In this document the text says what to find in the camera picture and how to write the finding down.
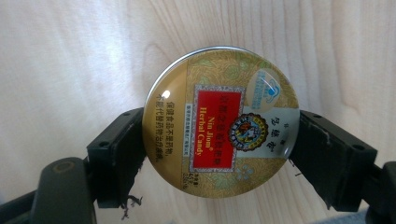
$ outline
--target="colorful emblem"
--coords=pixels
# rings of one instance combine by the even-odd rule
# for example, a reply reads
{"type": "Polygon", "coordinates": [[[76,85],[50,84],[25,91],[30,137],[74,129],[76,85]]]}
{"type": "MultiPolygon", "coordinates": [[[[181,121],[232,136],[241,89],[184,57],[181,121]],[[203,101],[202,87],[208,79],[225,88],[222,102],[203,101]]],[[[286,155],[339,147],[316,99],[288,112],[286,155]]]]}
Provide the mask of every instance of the colorful emblem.
{"type": "Polygon", "coordinates": [[[243,114],[231,126],[230,140],[237,150],[251,151],[260,147],[268,135],[268,124],[260,115],[243,114]]]}

